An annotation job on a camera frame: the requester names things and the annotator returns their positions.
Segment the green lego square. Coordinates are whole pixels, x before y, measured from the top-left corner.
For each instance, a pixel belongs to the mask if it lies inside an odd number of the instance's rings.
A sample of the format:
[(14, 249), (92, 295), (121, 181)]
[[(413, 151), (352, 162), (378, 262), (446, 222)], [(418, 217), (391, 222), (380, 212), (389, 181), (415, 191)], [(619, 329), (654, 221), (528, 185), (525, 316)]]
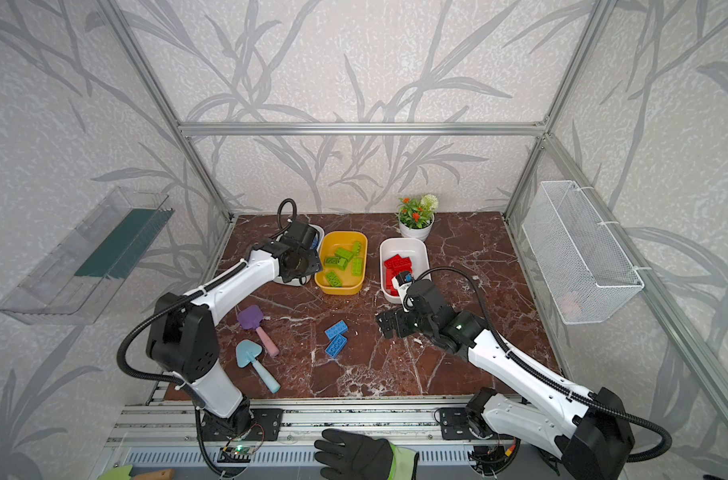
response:
[(344, 261), (340, 257), (330, 256), (325, 258), (324, 265), (329, 268), (343, 268)]

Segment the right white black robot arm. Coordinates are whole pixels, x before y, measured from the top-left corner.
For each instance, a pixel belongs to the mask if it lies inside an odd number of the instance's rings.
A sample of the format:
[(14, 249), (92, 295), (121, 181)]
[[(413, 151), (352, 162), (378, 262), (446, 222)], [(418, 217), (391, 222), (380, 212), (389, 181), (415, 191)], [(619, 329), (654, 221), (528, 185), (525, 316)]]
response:
[(611, 390), (593, 392), (535, 361), (502, 337), (487, 309), (479, 315), (455, 309), (426, 273), (401, 272), (392, 284), (401, 305), (377, 315), (385, 337), (420, 333), (522, 397), (516, 403), (490, 388), (477, 393), (466, 408), (477, 436), (518, 438), (550, 454), (575, 479), (616, 479), (626, 464), (671, 448), (664, 427), (628, 413)]

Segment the blue lego brick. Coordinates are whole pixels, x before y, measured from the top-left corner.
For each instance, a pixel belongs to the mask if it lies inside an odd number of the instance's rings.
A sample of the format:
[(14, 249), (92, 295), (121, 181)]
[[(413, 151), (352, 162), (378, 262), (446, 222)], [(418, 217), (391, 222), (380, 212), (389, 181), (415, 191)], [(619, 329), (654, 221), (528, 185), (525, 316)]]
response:
[(336, 337), (344, 335), (349, 330), (348, 325), (344, 320), (340, 320), (328, 329), (325, 330), (325, 334), (329, 340), (334, 340)]

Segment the large red lego brick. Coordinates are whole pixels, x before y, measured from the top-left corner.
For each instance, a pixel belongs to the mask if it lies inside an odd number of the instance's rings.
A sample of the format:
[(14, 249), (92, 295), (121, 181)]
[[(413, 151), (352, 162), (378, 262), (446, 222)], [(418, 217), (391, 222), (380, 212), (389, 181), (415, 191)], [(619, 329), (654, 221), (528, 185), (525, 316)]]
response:
[(413, 272), (412, 260), (410, 257), (403, 257), (401, 255), (394, 255), (383, 262), (385, 267), (386, 275), (393, 277), (402, 272)]

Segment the blue lego brick studs down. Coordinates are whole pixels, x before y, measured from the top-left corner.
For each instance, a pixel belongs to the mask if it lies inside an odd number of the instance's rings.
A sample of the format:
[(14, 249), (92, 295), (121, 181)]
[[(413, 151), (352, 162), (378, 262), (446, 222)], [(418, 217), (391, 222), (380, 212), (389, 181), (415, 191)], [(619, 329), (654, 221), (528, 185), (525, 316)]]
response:
[(326, 347), (325, 352), (330, 358), (337, 358), (346, 347), (347, 343), (348, 339), (345, 335), (336, 335)]

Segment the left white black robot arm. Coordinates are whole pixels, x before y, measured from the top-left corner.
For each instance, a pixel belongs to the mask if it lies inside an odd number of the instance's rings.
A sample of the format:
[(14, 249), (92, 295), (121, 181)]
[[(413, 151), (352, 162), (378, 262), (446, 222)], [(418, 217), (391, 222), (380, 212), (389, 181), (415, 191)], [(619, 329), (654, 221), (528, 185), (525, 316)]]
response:
[[(288, 223), (280, 223), (276, 234), (251, 246), (234, 266), (186, 294), (159, 298), (154, 313), (119, 346), (117, 364), (123, 373), (177, 385), (216, 418), (232, 420), (249, 412), (248, 400), (220, 364), (217, 326), (239, 303), (275, 279), (290, 283), (322, 270), (318, 250), (322, 235), (297, 218), (293, 199), (283, 200), (279, 207), (287, 204), (292, 206)], [(127, 360), (129, 347), (145, 330), (150, 331), (146, 355), (165, 375), (140, 371)]]

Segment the green lego brick top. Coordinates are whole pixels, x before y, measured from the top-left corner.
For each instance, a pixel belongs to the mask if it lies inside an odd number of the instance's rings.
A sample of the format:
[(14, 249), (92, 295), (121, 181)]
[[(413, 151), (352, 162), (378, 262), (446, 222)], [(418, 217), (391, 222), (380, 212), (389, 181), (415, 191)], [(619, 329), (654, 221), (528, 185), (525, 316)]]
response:
[(345, 249), (345, 248), (337, 248), (335, 250), (335, 255), (337, 257), (345, 259), (347, 261), (352, 260), (356, 256), (356, 254), (353, 251)]

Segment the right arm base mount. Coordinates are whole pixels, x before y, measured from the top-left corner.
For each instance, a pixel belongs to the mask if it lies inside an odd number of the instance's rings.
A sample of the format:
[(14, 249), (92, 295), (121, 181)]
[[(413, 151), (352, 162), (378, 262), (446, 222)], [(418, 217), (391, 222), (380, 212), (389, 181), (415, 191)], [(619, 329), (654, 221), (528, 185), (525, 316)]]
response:
[(511, 435), (492, 430), (482, 418), (485, 404), (494, 394), (497, 394), (495, 389), (483, 387), (464, 406), (438, 409), (437, 423), (441, 428), (442, 439), (490, 442), (513, 440)]

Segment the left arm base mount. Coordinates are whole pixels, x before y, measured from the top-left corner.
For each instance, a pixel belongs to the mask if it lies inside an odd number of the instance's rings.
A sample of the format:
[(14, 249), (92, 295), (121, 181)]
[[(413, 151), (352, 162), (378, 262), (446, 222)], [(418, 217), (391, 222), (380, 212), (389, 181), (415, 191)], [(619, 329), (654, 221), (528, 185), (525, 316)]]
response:
[(284, 411), (277, 408), (258, 408), (237, 411), (229, 418), (203, 411), (200, 438), (204, 442), (244, 440), (278, 440)]

